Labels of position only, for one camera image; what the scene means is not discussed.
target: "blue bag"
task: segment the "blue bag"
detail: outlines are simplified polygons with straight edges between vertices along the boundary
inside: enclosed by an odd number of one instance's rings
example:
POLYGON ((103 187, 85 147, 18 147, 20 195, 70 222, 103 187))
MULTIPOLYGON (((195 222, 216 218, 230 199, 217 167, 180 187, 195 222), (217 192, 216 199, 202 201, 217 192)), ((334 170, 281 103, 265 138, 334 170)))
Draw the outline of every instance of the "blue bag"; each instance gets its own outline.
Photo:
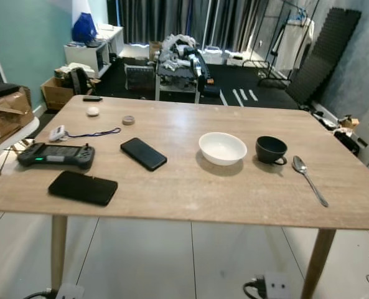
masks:
POLYGON ((97 31, 91 14, 81 13, 72 28, 72 40, 75 42, 91 42, 96 37, 97 31))

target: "white tape line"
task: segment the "white tape line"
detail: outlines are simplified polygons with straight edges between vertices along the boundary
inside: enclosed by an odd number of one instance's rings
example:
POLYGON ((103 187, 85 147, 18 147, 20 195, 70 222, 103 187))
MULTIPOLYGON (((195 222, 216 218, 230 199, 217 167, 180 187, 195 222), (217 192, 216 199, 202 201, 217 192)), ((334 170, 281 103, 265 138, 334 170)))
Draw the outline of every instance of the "white tape line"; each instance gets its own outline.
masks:
POLYGON ((242 97, 243 97, 243 99, 244 100, 248 100, 248 97, 246 96, 246 94, 245 94, 245 92, 244 92, 244 90, 243 89, 240 89, 240 94, 242 95, 242 97))
POLYGON ((244 104, 242 104, 242 101, 240 99, 240 96, 238 95, 238 92, 236 92, 235 89, 233 89, 233 93, 234 93, 234 96, 236 97, 236 100, 238 101, 238 103, 240 104, 241 107, 244 107, 244 104))
POLYGON ((222 90, 220 90, 220 100, 222 101, 223 105, 228 106, 226 98, 224 97, 222 90))
POLYGON ((252 99, 257 102, 258 98, 256 98, 256 95, 253 93, 252 89, 249 89, 249 94, 251 95, 252 99))

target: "game controller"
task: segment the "game controller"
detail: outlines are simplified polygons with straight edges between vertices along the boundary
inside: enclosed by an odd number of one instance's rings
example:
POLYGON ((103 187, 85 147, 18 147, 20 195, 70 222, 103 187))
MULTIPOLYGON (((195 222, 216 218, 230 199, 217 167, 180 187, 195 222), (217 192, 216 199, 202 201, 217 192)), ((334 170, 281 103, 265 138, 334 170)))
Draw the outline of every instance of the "game controller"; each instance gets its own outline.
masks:
POLYGON ((23 166, 32 164, 75 165, 89 169, 93 163, 95 149, 87 143, 84 146, 46 145, 34 143, 18 155, 17 160, 23 166))

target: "mug handle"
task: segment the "mug handle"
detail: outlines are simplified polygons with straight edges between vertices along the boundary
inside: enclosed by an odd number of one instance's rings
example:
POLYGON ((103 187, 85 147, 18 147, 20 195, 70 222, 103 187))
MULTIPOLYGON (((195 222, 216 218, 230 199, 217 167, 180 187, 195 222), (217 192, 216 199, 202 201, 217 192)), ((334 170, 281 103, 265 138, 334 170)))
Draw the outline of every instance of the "mug handle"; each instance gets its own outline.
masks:
POLYGON ((285 165, 286 163, 287 163, 287 161, 286 161, 286 158, 285 157, 281 157, 280 159, 283 159, 283 162, 282 163, 278 163, 278 162, 273 162, 274 164, 276 164, 276 165, 285 165))

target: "cardboard box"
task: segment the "cardboard box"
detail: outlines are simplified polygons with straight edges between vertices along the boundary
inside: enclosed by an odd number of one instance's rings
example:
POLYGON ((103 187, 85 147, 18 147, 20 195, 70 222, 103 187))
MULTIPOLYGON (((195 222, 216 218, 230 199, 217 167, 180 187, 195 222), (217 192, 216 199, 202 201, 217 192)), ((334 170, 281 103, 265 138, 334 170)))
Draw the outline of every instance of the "cardboard box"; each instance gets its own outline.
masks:
POLYGON ((355 127, 360 124, 360 122, 357 118, 352 118, 350 116, 347 119, 340 121, 339 123, 342 127, 349 128, 349 129, 352 129, 352 130, 354 130, 355 127))
POLYGON ((155 52, 159 51, 162 47, 162 42, 149 42, 149 61, 154 61, 155 52))
POLYGON ((48 109, 60 110, 74 96, 72 88, 62 87, 62 80, 50 78, 40 86, 48 109))
POLYGON ((0 144, 34 119, 24 88, 0 97, 0 144))

